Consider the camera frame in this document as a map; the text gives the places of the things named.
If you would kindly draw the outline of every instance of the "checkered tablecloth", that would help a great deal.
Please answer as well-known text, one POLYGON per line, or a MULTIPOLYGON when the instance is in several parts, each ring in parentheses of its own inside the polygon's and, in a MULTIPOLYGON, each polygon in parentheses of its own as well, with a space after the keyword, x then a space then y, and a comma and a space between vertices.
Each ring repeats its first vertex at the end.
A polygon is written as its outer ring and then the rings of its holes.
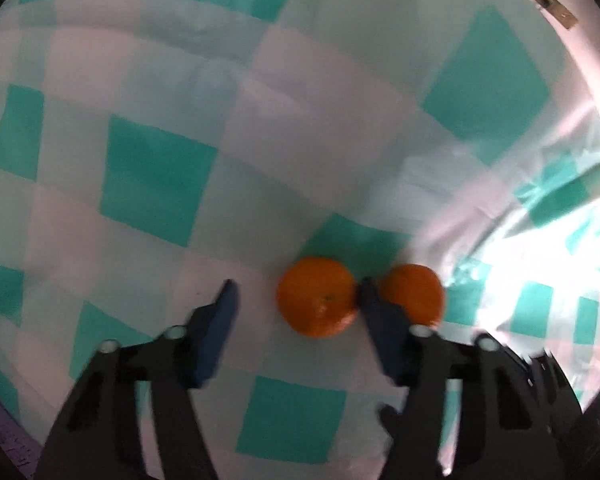
MULTIPOLYGON (((426 264, 443 335, 548 346, 586 402, 599 196, 600 118, 529 0, 8 0, 0 400, 44 440, 97 343, 149 340, 233 278, 192 393, 221 478, 374 478, 376 405, 404 392, 360 322, 318 341, 282 321, 283 269, 426 264)), ((457 406, 451 384, 445 439, 457 406)))

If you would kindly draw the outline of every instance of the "orange fruit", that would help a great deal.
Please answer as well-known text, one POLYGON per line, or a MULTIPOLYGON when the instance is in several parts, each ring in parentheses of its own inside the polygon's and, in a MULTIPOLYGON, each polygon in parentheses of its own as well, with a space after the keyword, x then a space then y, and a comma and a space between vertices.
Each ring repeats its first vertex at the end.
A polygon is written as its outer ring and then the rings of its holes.
POLYGON ((336 335, 358 313, 353 276, 328 258, 299 260, 282 276, 276 301, 291 328, 309 337, 336 335))
POLYGON ((380 282, 380 295, 403 307, 413 324, 435 326, 445 311, 445 289, 429 267, 395 267, 380 282))

